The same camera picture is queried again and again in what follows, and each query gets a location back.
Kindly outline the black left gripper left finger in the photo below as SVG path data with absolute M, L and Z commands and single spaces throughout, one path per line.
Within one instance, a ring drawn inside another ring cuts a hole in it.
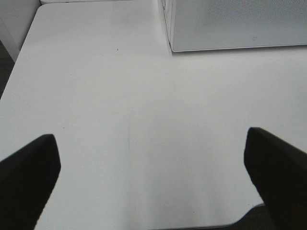
M 44 134 L 0 162 L 0 228 L 33 230 L 55 187 L 61 163 L 56 139 Z

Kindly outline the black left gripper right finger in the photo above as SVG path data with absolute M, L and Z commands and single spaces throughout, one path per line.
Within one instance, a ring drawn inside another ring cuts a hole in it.
M 244 165 L 276 228 L 305 230 L 307 154 L 260 127 L 251 127 Z

